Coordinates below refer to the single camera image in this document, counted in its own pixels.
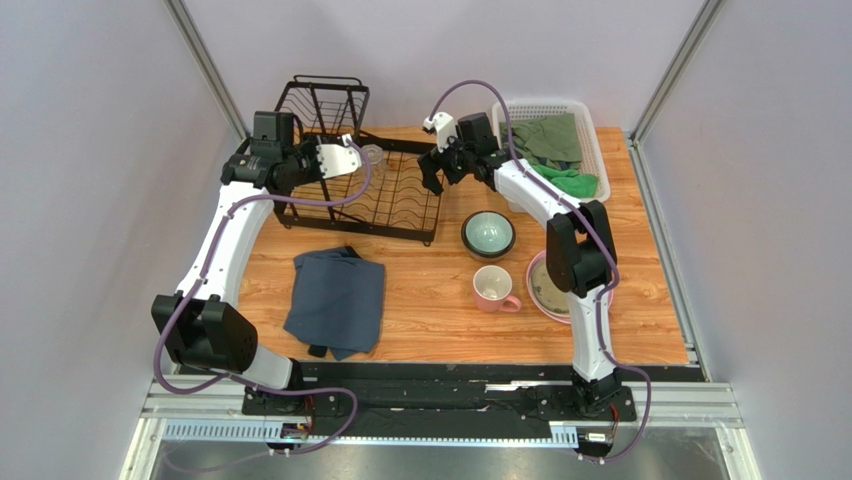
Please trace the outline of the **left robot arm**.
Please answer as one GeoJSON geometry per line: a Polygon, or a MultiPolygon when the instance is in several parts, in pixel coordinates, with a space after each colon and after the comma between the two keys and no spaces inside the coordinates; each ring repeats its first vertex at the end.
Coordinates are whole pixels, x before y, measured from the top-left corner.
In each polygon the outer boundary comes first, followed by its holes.
{"type": "Polygon", "coordinates": [[[160,385],[200,392],[231,378],[264,391],[291,387],[295,363],[261,345],[237,308],[239,288],[260,229],[276,203],[295,203],[302,185],[346,175],[362,159],[349,134],[307,134],[291,112],[258,111],[255,132],[224,163],[216,215],[201,249],[171,295],[151,315],[160,333],[153,358],[160,385]]]}

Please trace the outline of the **large pink plate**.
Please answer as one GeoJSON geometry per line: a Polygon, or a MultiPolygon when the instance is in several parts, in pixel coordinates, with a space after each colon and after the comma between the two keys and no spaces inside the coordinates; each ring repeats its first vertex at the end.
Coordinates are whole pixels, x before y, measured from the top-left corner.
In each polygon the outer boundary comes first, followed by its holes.
{"type": "Polygon", "coordinates": [[[546,251],[540,251],[529,263],[526,276],[526,289],[534,305],[550,319],[570,325],[569,304],[578,300],[574,294],[559,290],[547,271],[546,251]]]}

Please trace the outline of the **light blue ribbed bowl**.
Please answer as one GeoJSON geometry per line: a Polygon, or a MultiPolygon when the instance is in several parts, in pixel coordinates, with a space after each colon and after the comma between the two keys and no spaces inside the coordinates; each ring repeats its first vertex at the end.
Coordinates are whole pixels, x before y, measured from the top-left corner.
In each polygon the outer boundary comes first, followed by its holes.
{"type": "Polygon", "coordinates": [[[513,224],[494,211],[470,215],[461,228],[461,238],[467,250],[482,258],[498,258],[508,253],[515,243],[513,224]]]}

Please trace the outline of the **pink mug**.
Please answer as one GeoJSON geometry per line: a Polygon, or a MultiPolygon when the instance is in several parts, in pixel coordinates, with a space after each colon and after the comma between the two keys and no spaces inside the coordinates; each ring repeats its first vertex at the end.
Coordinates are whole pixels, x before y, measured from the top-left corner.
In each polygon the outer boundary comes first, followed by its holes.
{"type": "Polygon", "coordinates": [[[497,265],[481,267],[472,280],[476,306],[487,313],[516,313],[521,310],[521,301],[512,294],[513,281],[508,271],[497,265]]]}

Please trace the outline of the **clear drinking glass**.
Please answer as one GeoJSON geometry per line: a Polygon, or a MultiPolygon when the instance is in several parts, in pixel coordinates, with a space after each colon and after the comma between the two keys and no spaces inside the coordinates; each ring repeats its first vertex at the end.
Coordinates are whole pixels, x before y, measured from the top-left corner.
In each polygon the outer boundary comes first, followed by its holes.
{"type": "Polygon", "coordinates": [[[376,144],[364,145],[362,150],[369,160],[372,178],[377,179],[382,177],[387,170],[385,151],[376,144]]]}

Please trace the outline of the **clear glass plate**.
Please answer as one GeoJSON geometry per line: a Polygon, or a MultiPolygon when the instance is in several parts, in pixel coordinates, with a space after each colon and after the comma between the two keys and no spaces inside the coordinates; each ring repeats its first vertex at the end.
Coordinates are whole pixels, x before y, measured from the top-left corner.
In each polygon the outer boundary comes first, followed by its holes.
{"type": "Polygon", "coordinates": [[[545,312],[554,317],[570,317],[566,293],[559,290],[551,280],[544,259],[532,267],[529,281],[533,299],[545,312]]]}

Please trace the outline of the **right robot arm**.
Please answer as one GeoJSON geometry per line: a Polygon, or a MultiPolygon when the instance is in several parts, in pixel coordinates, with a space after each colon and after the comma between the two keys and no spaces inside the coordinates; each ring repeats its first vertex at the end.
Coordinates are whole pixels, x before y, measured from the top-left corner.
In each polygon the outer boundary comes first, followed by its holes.
{"type": "Polygon", "coordinates": [[[528,161],[517,158],[508,142],[497,138],[485,113],[459,120],[435,113],[424,120],[423,129],[436,142],[418,160],[426,189],[439,195],[445,183],[472,176],[545,229],[547,272],[567,297],[572,327],[574,374],[569,399],[582,416],[609,410],[621,382],[609,346],[616,253],[605,207],[556,189],[528,161]]]}

